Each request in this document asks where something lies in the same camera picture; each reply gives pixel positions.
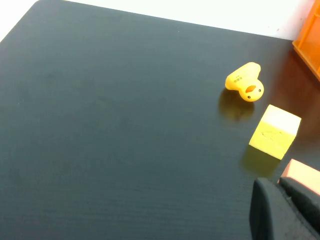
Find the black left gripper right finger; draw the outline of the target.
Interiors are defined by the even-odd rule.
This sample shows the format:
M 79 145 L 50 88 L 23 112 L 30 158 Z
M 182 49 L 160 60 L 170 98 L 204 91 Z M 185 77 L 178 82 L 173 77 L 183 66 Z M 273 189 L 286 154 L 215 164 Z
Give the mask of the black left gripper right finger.
M 320 195 L 291 177 L 281 177 L 279 185 L 304 219 L 320 234 Z

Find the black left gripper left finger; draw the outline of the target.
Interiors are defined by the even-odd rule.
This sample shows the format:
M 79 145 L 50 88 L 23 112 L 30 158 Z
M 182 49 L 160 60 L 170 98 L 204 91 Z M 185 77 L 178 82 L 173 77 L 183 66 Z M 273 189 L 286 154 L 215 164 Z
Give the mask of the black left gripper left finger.
M 253 183 L 249 224 L 254 240 L 317 240 L 318 233 L 280 186 L 259 177 Z

